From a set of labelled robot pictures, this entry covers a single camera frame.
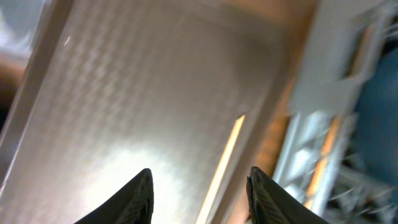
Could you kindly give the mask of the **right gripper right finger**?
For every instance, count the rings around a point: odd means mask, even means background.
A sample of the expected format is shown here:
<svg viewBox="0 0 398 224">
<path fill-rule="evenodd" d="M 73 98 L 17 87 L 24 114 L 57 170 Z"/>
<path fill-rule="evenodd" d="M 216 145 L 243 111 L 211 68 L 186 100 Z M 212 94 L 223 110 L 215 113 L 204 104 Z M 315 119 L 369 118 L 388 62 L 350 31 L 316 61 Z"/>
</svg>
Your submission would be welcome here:
<svg viewBox="0 0 398 224">
<path fill-rule="evenodd" d="M 328 224 L 256 166 L 247 177 L 246 193 L 253 224 Z"/>
</svg>

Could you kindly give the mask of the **wooden chopstick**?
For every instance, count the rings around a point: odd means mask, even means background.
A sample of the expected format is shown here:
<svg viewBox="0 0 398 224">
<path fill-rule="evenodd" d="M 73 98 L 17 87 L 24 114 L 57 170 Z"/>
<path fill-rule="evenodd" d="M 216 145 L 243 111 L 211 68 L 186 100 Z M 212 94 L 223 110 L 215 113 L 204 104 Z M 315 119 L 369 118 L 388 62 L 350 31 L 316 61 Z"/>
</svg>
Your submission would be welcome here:
<svg viewBox="0 0 398 224">
<path fill-rule="evenodd" d="M 207 191 L 205 200 L 201 206 L 201 210 L 199 212 L 198 218 L 195 222 L 196 224 L 206 224 L 207 223 L 207 218 L 208 218 L 211 208 L 215 202 L 217 192 L 221 185 L 221 181 L 223 180 L 223 176 L 224 176 L 224 173 L 226 172 L 226 168 L 228 166 L 231 155 L 234 151 L 234 146 L 236 144 L 236 141 L 238 140 L 238 136 L 239 136 L 240 130 L 242 128 L 242 125 L 244 123 L 245 117 L 246 117 L 246 115 L 242 114 L 234 122 L 233 128 L 230 132 L 230 135 L 229 135 L 226 145 L 224 147 L 223 153 L 219 160 L 218 166 L 215 170 L 215 174 L 212 178 L 210 187 Z"/>
<path fill-rule="evenodd" d="M 310 210 L 313 209 L 315 203 L 315 197 L 319 191 L 322 177 L 325 173 L 326 166 L 328 164 L 329 155 L 333 149 L 333 144 L 335 142 L 336 136 L 338 134 L 342 122 L 343 122 L 343 117 L 336 116 L 332 119 L 328 129 L 326 130 L 324 140 L 321 144 L 320 153 L 317 162 L 315 164 L 315 169 L 306 193 L 307 199 L 304 205 L 306 208 Z"/>
</svg>

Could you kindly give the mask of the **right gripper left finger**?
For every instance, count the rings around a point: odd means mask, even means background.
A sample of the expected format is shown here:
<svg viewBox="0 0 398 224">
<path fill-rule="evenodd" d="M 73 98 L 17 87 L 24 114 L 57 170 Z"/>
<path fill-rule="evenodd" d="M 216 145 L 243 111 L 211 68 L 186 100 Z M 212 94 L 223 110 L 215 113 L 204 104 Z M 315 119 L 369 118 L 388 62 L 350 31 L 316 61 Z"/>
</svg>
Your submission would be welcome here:
<svg viewBox="0 0 398 224">
<path fill-rule="evenodd" d="M 77 224 L 150 224 L 154 211 L 152 172 L 145 168 Z"/>
</svg>

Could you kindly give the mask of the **dark blue plate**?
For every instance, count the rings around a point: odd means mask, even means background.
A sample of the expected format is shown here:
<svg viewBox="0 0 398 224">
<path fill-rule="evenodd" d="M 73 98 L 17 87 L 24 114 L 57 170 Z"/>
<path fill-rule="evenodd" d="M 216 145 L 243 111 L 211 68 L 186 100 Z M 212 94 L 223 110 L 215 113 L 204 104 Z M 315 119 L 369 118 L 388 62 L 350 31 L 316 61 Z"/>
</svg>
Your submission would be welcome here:
<svg viewBox="0 0 398 224">
<path fill-rule="evenodd" d="M 355 144 L 368 174 L 397 186 L 397 49 L 383 55 L 363 86 Z"/>
</svg>

